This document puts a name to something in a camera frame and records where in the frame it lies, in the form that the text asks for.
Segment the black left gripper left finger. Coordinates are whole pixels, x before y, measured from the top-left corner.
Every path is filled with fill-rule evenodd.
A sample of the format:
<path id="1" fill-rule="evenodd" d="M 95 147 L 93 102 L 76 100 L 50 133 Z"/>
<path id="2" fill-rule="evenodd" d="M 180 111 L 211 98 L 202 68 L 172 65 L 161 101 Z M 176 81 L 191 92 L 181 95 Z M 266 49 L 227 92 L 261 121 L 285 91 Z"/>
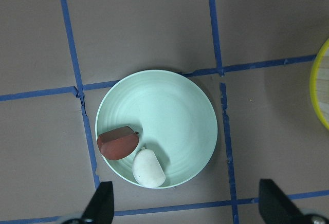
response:
<path id="1" fill-rule="evenodd" d="M 114 190 L 111 181 L 99 184 L 93 197 L 81 214 L 60 218 L 60 223 L 112 223 L 114 219 Z"/>

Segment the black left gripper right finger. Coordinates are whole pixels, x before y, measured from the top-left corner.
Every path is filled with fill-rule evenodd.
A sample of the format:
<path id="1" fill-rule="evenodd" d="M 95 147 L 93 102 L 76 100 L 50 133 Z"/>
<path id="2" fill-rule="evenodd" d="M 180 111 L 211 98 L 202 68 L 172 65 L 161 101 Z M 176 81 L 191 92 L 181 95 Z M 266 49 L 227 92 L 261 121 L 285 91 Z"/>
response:
<path id="1" fill-rule="evenodd" d="M 266 224 L 328 223 L 323 215 L 301 212 L 271 179 L 259 181 L 258 209 Z"/>

